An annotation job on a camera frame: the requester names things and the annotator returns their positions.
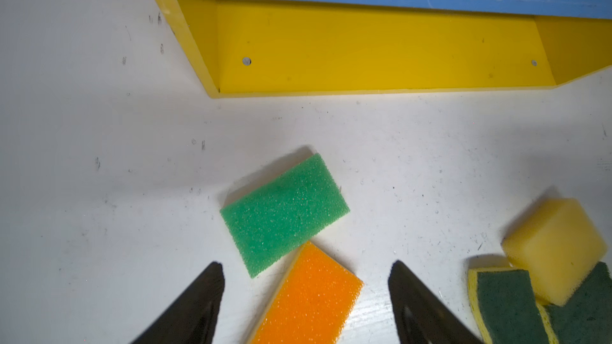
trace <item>sponge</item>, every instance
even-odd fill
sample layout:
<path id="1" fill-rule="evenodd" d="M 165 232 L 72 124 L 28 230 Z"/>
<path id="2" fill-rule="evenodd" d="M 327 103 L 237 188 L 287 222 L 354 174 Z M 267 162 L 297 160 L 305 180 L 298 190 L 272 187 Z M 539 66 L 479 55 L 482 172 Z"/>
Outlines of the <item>sponge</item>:
<path id="1" fill-rule="evenodd" d="M 536 296 L 564 305 L 608 247 L 576 199 L 548 199 L 502 242 Z"/>
<path id="2" fill-rule="evenodd" d="M 549 304 L 546 312 L 562 344 L 612 343 L 612 279 L 599 262 L 563 306 Z"/>
<path id="3" fill-rule="evenodd" d="M 221 209 L 251 277 L 349 208 L 320 154 Z"/>
<path id="4" fill-rule="evenodd" d="M 468 271 L 468 295 L 485 344 L 548 344 L 529 272 L 512 268 Z"/>
<path id="5" fill-rule="evenodd" d="M 333 344 L 362 287 L 355 275 L 306 242 L 248 342 Z"/>

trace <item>foam texture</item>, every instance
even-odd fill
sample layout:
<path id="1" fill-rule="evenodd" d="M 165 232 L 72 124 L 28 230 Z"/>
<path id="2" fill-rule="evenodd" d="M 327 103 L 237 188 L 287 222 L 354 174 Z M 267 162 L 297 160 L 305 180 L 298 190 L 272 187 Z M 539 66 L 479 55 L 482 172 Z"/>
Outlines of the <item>foam texture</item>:
<path id="1" fill-rule="evenodd" d="M 548 199 L 503 242 L 536 296 L 564 305 L 608 247 L 576 199 Z"/>
<path id="2" fill-rule="evenodd" d="M 563 306 L 545 306 L 550 325 L 562 344 L 612 343 L 612 279 L 599 262 Z"/>
<path id="3" fill-rule="evenodd" d="M 348 213 L 316 154 L 221 209 L 251 277 Z"/>
<path id="4" fill-rule="evenodd" d="M 548 344 L 529 272 L 512 268 L 468 271 L 468 295 L 485 344 Z"/>
<path id="5" fill-rule="evenodd" d="M 363 282 L 306 242 L 250 343 L 335 343 Z"/>

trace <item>orange sponge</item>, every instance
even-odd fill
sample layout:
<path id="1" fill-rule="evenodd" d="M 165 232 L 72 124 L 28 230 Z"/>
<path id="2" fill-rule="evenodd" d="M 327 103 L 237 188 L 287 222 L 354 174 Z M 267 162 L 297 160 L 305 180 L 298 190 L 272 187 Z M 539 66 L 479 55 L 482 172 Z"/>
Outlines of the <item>orange sponge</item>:
<path id="1" fill-rule="evenodd" d="M 250 343 L 335 343 L 363 282 L 310 241 L 298 253 Z"/>

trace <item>green sponge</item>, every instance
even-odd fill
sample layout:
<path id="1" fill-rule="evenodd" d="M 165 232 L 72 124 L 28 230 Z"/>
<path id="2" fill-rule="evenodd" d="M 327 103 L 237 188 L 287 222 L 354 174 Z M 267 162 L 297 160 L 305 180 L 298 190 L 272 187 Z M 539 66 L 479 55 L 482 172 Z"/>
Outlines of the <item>green sponge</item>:
<path id="1" fill-rule="evenodd" d="M 563 307 L 545 306 L 561 344 L 612 343 L 612 279 L 599 262 Z"/>
<path id="2" fill-rule="evenodd" d="M 224 207 L 221 215 L 255 277 L 348 211 L 316 154 Z"/>
<path id="3" fill-rule="evenodd" d="M 468 294 L 485 344 L 548 344 L 529 272 L 513 268 L 471 269 Z"/>

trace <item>white floor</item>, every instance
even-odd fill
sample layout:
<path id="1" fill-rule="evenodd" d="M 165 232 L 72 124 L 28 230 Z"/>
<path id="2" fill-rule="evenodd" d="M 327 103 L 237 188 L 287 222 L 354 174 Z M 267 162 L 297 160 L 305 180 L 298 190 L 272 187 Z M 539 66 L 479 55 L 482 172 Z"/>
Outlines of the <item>white floor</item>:
<path id="1" fill-rule="evenodd" d="M 0 0 L 1 342 L 128 343 L 213 260 L 215 342 L 241 342 L 290 255 L 250 279 L 218 210 L 305 148 L 352 210 L 313 239 L 366 285 L 342 343 L 397 342 L 396 259 L 475 331 L 467 262 L 546 191 L 612 243 L 612 70 L 552 91 L 213 101 L 158 12 Z"/>

